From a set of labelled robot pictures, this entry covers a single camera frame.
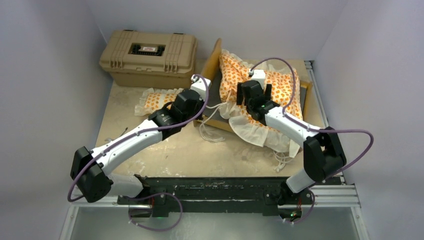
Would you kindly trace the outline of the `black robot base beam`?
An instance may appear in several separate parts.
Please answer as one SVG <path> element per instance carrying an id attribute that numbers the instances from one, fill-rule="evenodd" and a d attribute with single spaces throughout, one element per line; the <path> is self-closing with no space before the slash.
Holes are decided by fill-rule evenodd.
<path id="1" fill-rule="evenodd" d="M 258 213 L 289 216 L 289 209 L 313 203 L 308 190 L 290 193 L 286 177 L 143 177 L 136 197 L 118 205 L 147 205 L 153 217 L 169 213 Z"/>

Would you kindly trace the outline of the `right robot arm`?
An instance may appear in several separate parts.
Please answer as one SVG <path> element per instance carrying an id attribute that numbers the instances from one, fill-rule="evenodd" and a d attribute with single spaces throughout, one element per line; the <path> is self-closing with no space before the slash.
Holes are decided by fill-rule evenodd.
<path id="1" fill-rule="evenodd" d="M 280 196 L 288 204 L 300 198 L 301 191 L 321 182 L 347 163 L 338 134 L 334 129 L 317 128 L 299 120 L 271 99 L 271 84 L 263 88 L 256 80 L 237 84 L 236 103 L 264 126 L 293 140 L 303 150 L 303 168 L 282 185 Z"/>

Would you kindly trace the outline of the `orange patterned white blanket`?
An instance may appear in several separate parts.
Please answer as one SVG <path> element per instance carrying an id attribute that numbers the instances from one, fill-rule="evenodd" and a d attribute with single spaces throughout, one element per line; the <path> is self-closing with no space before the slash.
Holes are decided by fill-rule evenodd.
<path id="1" fill-rule="evenodd" d="M 278 165 L 275 167 L 280 172 L 286 164 L 290 163 L 298 154 L 300 146 L 281 132 L 267 127 L 254 120 L 245 106 L 236 104 L 237 83 L 248 80 L 248 71 L 251 64 L 243 61 L 237 55 L 223 49 L 219 55 L 219 69 L 222 79 L 219 87 L 221 103 L 215 106 L 207 106 L 226 120 L 233 132 L 245 142 L 259 146 L 268 147 L 273 150 Z M 280 106 L 286 106 L 286 112 L 302 119 L 300 79 L 296 69 L 275 69 L 273 65 L 265 62 L 256 67 L 266 73 L 266 84 L 272 84 L 271 100 Z M 201 137 L 209 142 L 218 143 L 225 140 L 220 136 L 214 138 L 205 125 L 211 118 L 202 121 L 199 126 Z"/>

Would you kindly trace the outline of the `wooden pet bed frame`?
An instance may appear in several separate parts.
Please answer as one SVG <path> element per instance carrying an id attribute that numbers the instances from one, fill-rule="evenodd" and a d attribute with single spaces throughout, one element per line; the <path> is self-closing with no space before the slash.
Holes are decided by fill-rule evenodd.
<path id="1" fill-rule="evenodd" d="M 222 39 L 218 38 L 215 42 L 215 45 L 209 57 L 207 59 L 196 60 L 195 69 L 196 70 L 200 69 L 201 70 L 200 74 L 203 77 L 210 79 L 212 81 L 217 71 L 220 70 L 219 55 L 221 54 L 221 51 L 222 51 Z M 305 63 L 301 61 L 300 59 L 289 59 L 288 62 L 293 68 L 298 70 L 298 74 L 300 77 L 301 111 L 304 116 L 310 119 L 312 117 L 312 114 L 309 113 L 310 108 L 313 108 L 317 103 L 315 100 L 313 100 L 314 88 L 313 88 L 313 83 L 310 80 L 308 75 L 308 71 L 307 71 L 308 66 L 305 65 Z M 215 114 L 213 115 L 212 113 L 213 113 L 212 109 L 204 110 L 203 119 L 205 120 L 206 118 L 209 118 L 209 117 L 212 119 L 212 117 L 215 115 Z M 233 132 L 229 124 L 229 121 L 228 123 L 226 123 L 226 122 L 220 122 L 217 120 L 212 120 L 212 121 L 210 120 L 206 122 L 205 124 L 208 126 L 212 126 L 212 127 L 230 132 L 230 133 Z"/>

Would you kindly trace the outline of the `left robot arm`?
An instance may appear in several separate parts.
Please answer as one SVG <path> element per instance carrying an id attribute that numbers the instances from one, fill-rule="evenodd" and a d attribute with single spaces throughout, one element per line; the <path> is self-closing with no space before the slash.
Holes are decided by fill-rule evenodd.
<path id="1" fill-rule="evenodd" d="M 73 156 L 67 194 L 69 202 L 85 199 L 95 203 L 108 195 L 116 185 L 113 171 L 142 150 L 179 133 L 198 119 L 206 108 L 209 90 L 189 88 L 178 93 L 175 100 L 154 111 L 133 130 L 100 147 L 89 150 L 82 146 Z"/>

